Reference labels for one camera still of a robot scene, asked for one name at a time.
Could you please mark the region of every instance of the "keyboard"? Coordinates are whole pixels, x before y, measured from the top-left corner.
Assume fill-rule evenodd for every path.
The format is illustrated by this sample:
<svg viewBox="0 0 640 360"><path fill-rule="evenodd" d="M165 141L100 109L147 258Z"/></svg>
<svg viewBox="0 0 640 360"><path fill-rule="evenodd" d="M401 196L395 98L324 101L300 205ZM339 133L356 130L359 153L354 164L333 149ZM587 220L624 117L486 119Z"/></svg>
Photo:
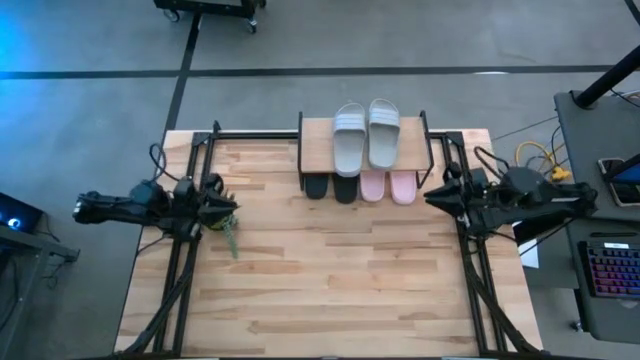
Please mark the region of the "keyboard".
<svg viewBox="0 0 640 360"><path fill-rule="evenodd" d="M592 296L640 300L640 245L585 241L579 250Z"/></svg>

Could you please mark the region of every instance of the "wooden tabletop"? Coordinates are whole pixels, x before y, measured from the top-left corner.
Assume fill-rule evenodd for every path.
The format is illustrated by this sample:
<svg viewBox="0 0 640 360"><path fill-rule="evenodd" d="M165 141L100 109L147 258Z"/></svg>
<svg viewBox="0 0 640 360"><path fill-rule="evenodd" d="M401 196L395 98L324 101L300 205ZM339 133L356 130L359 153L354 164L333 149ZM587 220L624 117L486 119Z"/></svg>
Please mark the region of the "wooden tabletop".
<svg viewBox="0 0 640 360"><path fill-rule="evenodd" d="M333 118L304 118L301 138L302 172L335 172L333 164ZM362 171L371 170L367 154L368 145L365 141L365 149L362 154ZM427 170L430 163L422 119L418 116L400 118L398 156L392 170Z"/></svg>
<svg viewBox="0 0 640 360"><path fill-rule="evenodd" d="M463 133L467 149L490 148L486 130ZM169 172L186 171L191 135L167 133ZM421 197L410 206L395 205L388 191L375 204L339 204L332 189L322 200L309 200L298 186L296 146L283 140L217 142L213 170L242 206L240 258L233 260L220 233L204 234L183 356L476 355L451 217ZM441 153L434 143L436 167L423 191L442 184ZM479 166L471 153L468 159ZM160 182L173 187L164 177ZM140 246L158 237L157 230L145 229ZM138 257L116 350L130 345L158 310L170 248L170 241L161 242ZM500 305L540 347L516 245L496 237L487 248ZM483 317L493 343L486 308Z"/></svg>

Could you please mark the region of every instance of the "white paper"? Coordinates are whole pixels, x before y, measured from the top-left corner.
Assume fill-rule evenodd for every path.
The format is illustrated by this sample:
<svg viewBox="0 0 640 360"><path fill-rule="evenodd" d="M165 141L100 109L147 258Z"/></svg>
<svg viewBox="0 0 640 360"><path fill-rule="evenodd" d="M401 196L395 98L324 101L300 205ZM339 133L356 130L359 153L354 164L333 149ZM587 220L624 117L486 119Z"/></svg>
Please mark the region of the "white paper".
<svg viewBox="0 0 640 360"><path fill-rule="evenodd" d="M537 241L538 239L533 239L523 243L518 246L518 252L522 254L527 251L527 249L534 246ZM538 269L540 267L540 264L538 263L538 247L536 246L535 249L531 249L530 251L527 251L526 254L520 256L520 261L522 261L523 266Z"/></svg>

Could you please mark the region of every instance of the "grey slide sandal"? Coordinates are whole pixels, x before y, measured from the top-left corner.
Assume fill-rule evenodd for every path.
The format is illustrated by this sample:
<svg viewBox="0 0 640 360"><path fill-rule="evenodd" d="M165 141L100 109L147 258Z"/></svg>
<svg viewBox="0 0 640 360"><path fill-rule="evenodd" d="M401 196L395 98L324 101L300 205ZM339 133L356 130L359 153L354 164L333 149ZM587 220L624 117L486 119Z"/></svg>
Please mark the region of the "grey slide sandal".
<svg viewBox="0 0 640 360"><path fill-rule="evenodd" d="M360 174L367 136L364 117L362 105L351 103L341 107L333 121L333 162L342 177Z"/></svg>
<svg viewBox="0 0 640 360"><path fill-rule="evenodd" d="M395 105L376 99L369 107L369 164L390 170L398 155L400 113Z"/></svg>

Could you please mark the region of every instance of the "grey floor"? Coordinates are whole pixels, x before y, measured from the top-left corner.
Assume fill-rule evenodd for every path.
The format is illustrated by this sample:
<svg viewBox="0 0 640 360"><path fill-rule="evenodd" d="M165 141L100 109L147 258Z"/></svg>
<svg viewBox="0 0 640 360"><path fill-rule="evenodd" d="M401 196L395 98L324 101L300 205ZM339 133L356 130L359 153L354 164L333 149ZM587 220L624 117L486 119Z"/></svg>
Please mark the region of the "grey floor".
<svg viewBox="0 0 640 360"><path fill-rule="evenodd" d="M191 18L170 23L151 1L5 0L0 72L178 70ZM257 18L250 35L239 19L204 16L191 68L610 65L640 42L622 0L269 0ZM346 101L384 97L403 115L426 110L432 128L498 137L553 116L556 92L598 75L194 77L175 127L293 128L300 110L330 116ZM39 288L16 359L105 355L115 341L140 228L81 226L71 210L78 192L125 194L151 174L147 147L162 140L177 80L97 77L0 81L0 191L45 210L82 250L54 290ZM618 90L639 87L633 75ZM518 143L546 144L556 127L501 138L495 151L512 159ZM531 295L547 350L637 357L640 346L572 332L570 291L532 286Z"/></svg>

